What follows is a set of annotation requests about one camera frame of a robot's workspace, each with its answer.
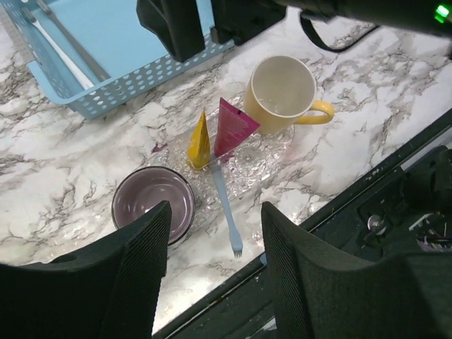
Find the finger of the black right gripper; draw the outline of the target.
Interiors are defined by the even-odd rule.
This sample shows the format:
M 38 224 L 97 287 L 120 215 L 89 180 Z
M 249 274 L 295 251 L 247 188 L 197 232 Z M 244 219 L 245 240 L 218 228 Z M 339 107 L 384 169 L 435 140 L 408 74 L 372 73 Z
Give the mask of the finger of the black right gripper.
M 214 26 L 212 41 L 225 44 L 232 40 L 240 46 L 254 39 L 264 30 L 282 21 L 287 7 L 274 1 L 212 0 Z
M 174 60 L 187 61 L 205 49 L 196 0 L 138 0 L 136 12 Z

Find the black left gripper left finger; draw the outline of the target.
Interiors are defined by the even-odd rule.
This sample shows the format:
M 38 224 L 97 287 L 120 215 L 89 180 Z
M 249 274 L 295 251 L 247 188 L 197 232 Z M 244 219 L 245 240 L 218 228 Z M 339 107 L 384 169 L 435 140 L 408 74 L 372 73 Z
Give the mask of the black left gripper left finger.
M 1 266 L 2 338 L 150 338 L 167 252 L 166 201 L 49 263 Z

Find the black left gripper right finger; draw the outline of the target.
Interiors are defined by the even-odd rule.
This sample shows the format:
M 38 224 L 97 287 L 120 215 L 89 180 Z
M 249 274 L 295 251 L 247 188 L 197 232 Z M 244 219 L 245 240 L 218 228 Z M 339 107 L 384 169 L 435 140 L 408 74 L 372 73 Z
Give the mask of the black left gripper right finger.
M 451 255 L 371 262 L 261 208 L 279 338 L 450 338 Z

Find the light blue perforated basket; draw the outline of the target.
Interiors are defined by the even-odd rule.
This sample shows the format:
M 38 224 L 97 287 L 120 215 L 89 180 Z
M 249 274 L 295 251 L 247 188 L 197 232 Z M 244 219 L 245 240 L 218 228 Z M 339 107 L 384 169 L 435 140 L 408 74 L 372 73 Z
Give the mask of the light blue perforated basket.
M 233 46 L 216 44 L 208 33 L 213 26 L 209 1 L 198 1 L 198 12 L 206 48 L 193 58 L 178 62 L 159 39 L 142 28 L 135 1 L 49 1 L 63 26 L 85 47 L 109 74 L 97 79 L 57 26 L 35 1 L 2 1 L 2 21 L 10 20 L 10 36 L 21 43 L 20 53 L 45 96 L 65 105 L 86 119 L 94 119 L 179 74 L 223 53 Z M 47 34 L 93 82 L 83 89 L 51 44 L 23 12 L 28 8 Z

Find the yellow mug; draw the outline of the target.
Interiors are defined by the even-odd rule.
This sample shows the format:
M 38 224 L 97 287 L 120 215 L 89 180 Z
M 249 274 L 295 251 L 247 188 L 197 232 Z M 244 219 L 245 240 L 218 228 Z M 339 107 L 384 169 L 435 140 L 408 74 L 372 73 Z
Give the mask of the yellow mug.
M 306 64 L 292 56 L 270 56 L 253 70 L 243 108 L 263 135 L 294 124 L 327 124 L 335 116 L 331 103 L 316 99 L 317 83 Z

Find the light blue toothbrush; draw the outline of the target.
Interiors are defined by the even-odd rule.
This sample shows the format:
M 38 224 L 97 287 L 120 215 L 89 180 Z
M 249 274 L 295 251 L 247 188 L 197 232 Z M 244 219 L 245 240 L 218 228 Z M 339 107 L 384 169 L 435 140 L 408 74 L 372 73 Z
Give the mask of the light blue toothbrush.
M 234 257 L 241 258 L 243 251 L 242 237 L 239 233 L 239 230 L 236 227 L 232 215 L 225 180 L 222 175 L 222 168 L 220 166 L 219 159 L 215 156 L 214 153 L 210 156 L 209 168 L 227 221 L 227 226 L 229 229 L 229 239 Z

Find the purple mug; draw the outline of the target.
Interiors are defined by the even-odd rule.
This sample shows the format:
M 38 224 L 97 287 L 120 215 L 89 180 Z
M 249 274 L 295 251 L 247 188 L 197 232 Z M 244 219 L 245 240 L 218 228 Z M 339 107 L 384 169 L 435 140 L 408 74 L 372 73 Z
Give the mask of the purple mug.
M 194 221 L 196 200 L 188 181 L 167 167 L 144 167 L 123 179 L 112 200 L 114 226 L 131 224 L 161 201 L 168 201 L 172 209 L 168 244 L 177 243 Z

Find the clear textured glass tray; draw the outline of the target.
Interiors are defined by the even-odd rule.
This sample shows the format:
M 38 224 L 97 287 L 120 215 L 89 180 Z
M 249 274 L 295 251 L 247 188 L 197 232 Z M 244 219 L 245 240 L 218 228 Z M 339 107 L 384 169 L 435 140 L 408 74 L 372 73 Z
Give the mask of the clear textured glass tray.
M 163 143 L 162 150 L 152 154 L 150 164 L 162 165 L 180 173 L 190 184 L 195 196 L 196 212 L 207 213 L 220 205 L 210 167 L 195 170 L 189 166 L 188 142 L 194 132 L 202 109 L 207 109 L 206 120 L 210 144 L 214 145 L 218 127 L 218 107 L 183 105 L 183 117 L 174 134 Z M 273 135 L 253 133 L 234 150 L 220 157 L 215 166 L 222 170 L 227 197 L 230 201 L 243 197 L 250 190 L 269 182 L 286 162 L 286 153 L 294 138 L 290 127 Z

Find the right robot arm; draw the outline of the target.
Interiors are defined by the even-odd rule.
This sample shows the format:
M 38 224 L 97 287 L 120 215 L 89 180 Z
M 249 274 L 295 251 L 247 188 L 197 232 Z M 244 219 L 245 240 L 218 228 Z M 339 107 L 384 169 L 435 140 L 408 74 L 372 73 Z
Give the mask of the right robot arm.
M 299 20 L 308 38 L 328 51 L 311 22 L 349 18 L 439 37 L 451 37 L 450 1 L 212 1 L 216 44 L 237 46 L 279 23 L 287 7 L 301 9 Z M 140 24 L 161 41 L 169 54 L 183 62 L 206 47 L 195 1 L 138 1 Z

